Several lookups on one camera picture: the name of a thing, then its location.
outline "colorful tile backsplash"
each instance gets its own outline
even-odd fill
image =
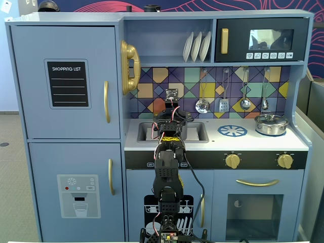
[[[203,72],[203,68],[200,67],[142,68],[138,87],[131,91],[131,116],[132,118],[153,118],[154,113],[165,109],[165,90],[170,88],[179,90],[180,109],[191,112],[194,118],[254,118],[261,111],[263,68],[250,67],[247,98],[251,102],[251,108],[243,110],[239,105],[243,97],[243,67],[229,67],[226,98],[229,99],[230,110],[225,113],[219,112],[219,101],[224,95],[223,67],[206,68],[207,72]],[[266,92],[268,110],[283,115],[290,67],[271,67],[270,69],[271,75],[270,77],[266,75],[265,80],[265,82],[269,80]],[[205,99],[210,103],[210,111],[206,114],[199,114],[195,109],[195,104],[202,97],[202,88],[205,85]],[[224,85],[225,87],[227,85],[227,74],[225,74]]]

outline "sink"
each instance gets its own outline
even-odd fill
[[[187,137],[184,139],[186,143],[208,143],[208,135],[204,123],[188,123]],[[137,142],[151,143],[156,140],[151,139],[152,123],[140,123],[137,135]],[[153,138],[157,136],[157,132],[153,133]]]

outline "oven window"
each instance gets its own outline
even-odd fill
[[[284,195],[229,194],[226,240],[276,241]]]
[[[252,29],[249,50],[291,50],[293,29]]]

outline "stainless steel pot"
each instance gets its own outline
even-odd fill
[[[289,121],[280,116],[274,114],[263,114],[254,118],[257,132],[264,135],[278,136],[285,133]]]

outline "control knob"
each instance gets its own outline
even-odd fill
[[[289,154],[282,154],[278,157],[278,164],[283,167],[290,169],[293,163],[293,158]]]
[[[225,162],[228,166],[230,166],[233,169],[236,169],[240,162],[240,158],[238,157],[237,154],[229,154],[227,155]]]

